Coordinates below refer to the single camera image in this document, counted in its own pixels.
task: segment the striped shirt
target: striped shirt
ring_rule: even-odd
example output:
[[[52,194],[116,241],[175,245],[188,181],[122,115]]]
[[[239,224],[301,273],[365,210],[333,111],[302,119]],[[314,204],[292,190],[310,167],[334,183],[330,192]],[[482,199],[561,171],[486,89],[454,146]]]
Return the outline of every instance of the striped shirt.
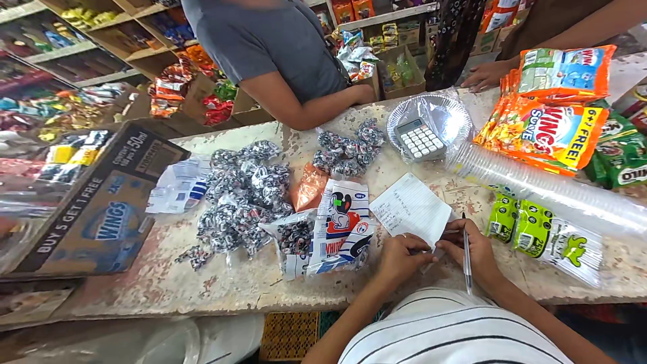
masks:
[[[465,292],[423,288],[360,331],[340,364],[572,364],[528,321]]]

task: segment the person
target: person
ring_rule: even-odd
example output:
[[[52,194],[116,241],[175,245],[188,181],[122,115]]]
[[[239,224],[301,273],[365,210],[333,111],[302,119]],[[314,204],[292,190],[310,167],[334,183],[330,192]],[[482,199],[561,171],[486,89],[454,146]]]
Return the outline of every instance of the person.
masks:
[[[377,274],[302,363],[616,363],[507,280],[490,240],[472,220],[450,222],[446,229],[436,247],[462,264],[463,234],[449,231],[466,230],[474,280],[498,306],[465,292],[427,287],[366,326],[397,286],[438,261],[424,253],[431,248],[418,236],[388,238]]]
[[[182,0],[182,6],[227,78],[292,129],[312,129],[375,100],[370,85],[347,87],[319,19],[300,0]]]
[[[647,1],[537,0],[528,18],[503,42],[497,60],[471,68],[461,86],[480,92],[499,85],[519,67],[519,53],[525,49],[592,47],[645,20]]]

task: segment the pen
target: pen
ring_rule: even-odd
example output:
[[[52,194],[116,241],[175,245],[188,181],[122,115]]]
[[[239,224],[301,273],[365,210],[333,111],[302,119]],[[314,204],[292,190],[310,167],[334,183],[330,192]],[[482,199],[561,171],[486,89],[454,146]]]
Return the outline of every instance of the pen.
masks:
[[[463,259],[463,273],[465,273],[465,285],[467,286],[467,294],[472,295],[472,262],[470,260],[470,241],[467,236],[467,230],[463,228],[463,248],[465,256]]]

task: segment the notepad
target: notepad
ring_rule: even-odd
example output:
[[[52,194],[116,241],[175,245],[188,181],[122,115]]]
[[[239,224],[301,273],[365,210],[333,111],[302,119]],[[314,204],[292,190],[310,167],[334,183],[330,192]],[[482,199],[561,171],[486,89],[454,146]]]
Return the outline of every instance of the notepad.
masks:
[[[452,208],[418,177],[407,173],[369,205],[391,236],[412,233],[435,249]]]

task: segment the worn counter top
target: worn counter top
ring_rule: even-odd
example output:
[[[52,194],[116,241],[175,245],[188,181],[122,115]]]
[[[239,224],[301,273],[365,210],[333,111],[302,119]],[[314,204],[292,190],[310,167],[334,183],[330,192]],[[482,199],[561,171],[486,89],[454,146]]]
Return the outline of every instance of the worn counter top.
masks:
[[[616,94],[629,89],[644,77],[647,66],[638,58],[614,61],[613,74],[642,68],[626,77],[629,86],[613,84]],[[499,97],[498,90],[472,95],[461,90],[474,123],[480,128]],[[376,117],[384,127],[397,100],[379,102],[347,110],[323,128],[352,136],[366,118]],[[315,131],[298,132],[277,122],[249,126],[224,132],[176,139],[174,142],[199,154],[210,154],[218,148],[238,150],[250,142],[268,139],[283,148],[285,161],[300,178],[303,165],[319,149]],[[369,168],[364,181],[369,185],[371,200],[407,172],[414,173],[457,212],[465,211],[481,228],[488,220],[494,195],[490,191],[445,172],[442,163],[407,165],[389,144]],[[637,197],[647,196],[644,189],[626,191]],[[329,310],[343,308],[366,283],[386,235],[380,227],[369,250],[370,268],[360,273],[338,272],[307,280],[285,282],[281,278],[274,246],[264,247],[252,261],[234,258],[227,266],[224,255],[194,272],[189,263],[174,263],[187,248],[197,244],[196,222],[207,203],[202,202],[189,213],[160,214],[133,267],[125,273],[91,277],[52,316],[60,319],[117,317],[152,317],[169,315],[226,315],[244,312],[288,310]],[[607,288],[595,290],[572,279],[551,266],[512,253],[500,242],[494,242],[498,264],[511,281],[531,297],[544,304],[583,302],[647,301],[647,245],[645,248],[613,244],[606,249],[606,267],[602,272]],[[437,285],[463,289],[462,271],[447,258],[441,259],[424,276],[415,277],[397,295],[419,286]]]

